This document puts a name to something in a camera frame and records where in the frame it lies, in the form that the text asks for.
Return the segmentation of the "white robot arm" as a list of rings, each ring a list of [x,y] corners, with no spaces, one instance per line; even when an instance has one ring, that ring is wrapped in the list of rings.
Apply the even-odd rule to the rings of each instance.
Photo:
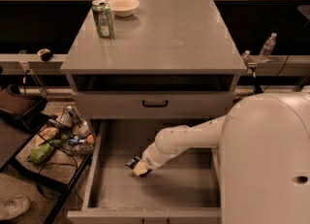
[[[310,224],[310,95],[263,93],[228,114],[158,132],[134,173],[189,148],[219,148],[222,224]]]

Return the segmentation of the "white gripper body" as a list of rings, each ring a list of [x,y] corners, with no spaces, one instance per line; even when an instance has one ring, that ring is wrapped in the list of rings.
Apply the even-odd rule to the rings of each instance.
[[[158,151],[155,146],[149,146],[142,154],[142,160],[151,170],[157,170],[161,167],[161,164],[156,160],[157,155]]]

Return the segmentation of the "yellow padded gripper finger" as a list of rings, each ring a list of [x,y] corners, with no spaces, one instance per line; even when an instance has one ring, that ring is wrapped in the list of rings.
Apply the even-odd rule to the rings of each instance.
[[[136,176],[146,176],[148,174],[148,168],[143,160],[138,161],[137,165],[133,168],[133,172]]]

